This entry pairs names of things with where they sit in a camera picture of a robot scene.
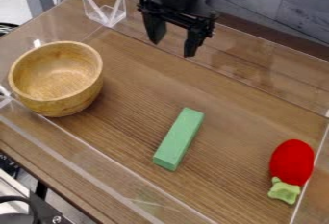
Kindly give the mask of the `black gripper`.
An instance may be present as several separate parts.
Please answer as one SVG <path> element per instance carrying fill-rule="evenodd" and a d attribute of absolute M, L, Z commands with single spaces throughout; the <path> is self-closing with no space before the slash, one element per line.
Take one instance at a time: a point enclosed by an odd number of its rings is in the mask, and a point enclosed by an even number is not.
<path fill-rule="evenodd" d="M 158 44 L 167 33 L 166 23 L 188 30 L 184 56 L 194 57 L 205 38 L 213 36 L 218 13 L 206 0 L 139 0 L 149 40 Z"/>

